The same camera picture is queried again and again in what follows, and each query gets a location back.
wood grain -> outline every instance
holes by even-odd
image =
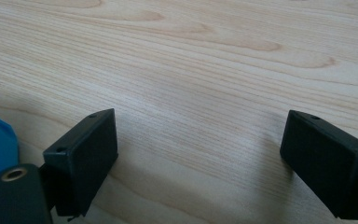
[[[110,107],[119,158],[74,223],[358,223],[279,155],[289,109],[358,137],[358,0],[0,0],[21,162]]]

screw hole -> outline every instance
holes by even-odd
[[[2,180],[5,182],[13,181],[22,178],[27,174],[27,170],[25,168],[15,168],[7,171],[4,175],[2,175]]]
[[[56,149],[57,152],[62,152],[62,151],[65,151],[66,150],[66,147],[59,147]]]

black rectangular piece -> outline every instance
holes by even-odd
[[[283,159],[335,217],[358,219],[358,139],[310,114],[290,111]]]
[[[86,215],[117,158],[114,109],[92,114],[44,151],[44,176],[59,216]]]

light wood surface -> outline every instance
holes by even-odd
[[[119,158],[73,223],[358,223],[279,155],[289,109],[358,137],[358,0],[0,1],[21,162],[111,107]]]

black plastic part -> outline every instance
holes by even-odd
[[[283,159],[335,217],[358,219],[358,139],[310,114],[290,111]]]
[[[86,117],[43,156],[49,204],[55,204],[59,216],[85,216],[117,158],[114,109]]]
[[[0,223],[51,223],[36,166],[22,164],[0,173]]]

